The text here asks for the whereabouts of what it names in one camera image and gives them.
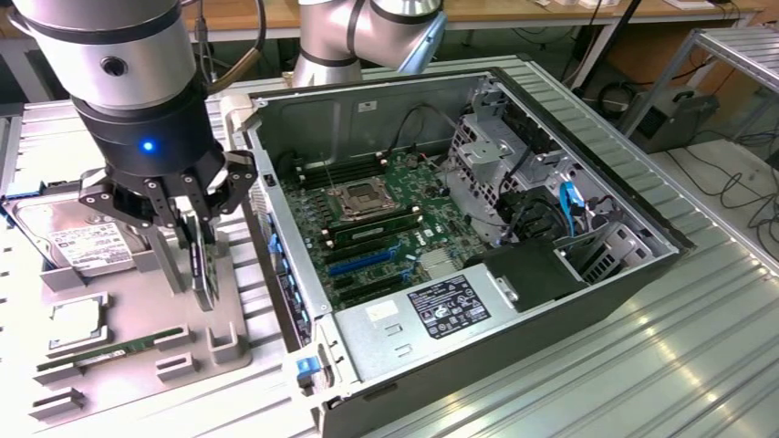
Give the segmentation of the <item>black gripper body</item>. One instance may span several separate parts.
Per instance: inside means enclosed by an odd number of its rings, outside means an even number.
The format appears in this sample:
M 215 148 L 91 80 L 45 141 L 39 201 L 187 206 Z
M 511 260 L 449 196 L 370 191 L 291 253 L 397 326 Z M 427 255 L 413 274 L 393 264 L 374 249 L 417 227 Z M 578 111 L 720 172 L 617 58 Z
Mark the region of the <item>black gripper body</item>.
M 105 156 L 106 173 L 121 185 L 141 191 L 143 179 L 161 178 L 169 195 L 185 196 L 182 172 L 207 152 L 223 152 L 205 99 L 202 87 L 186 87 L 171 99 L 141 109 L 110 109 L 73 98 Z

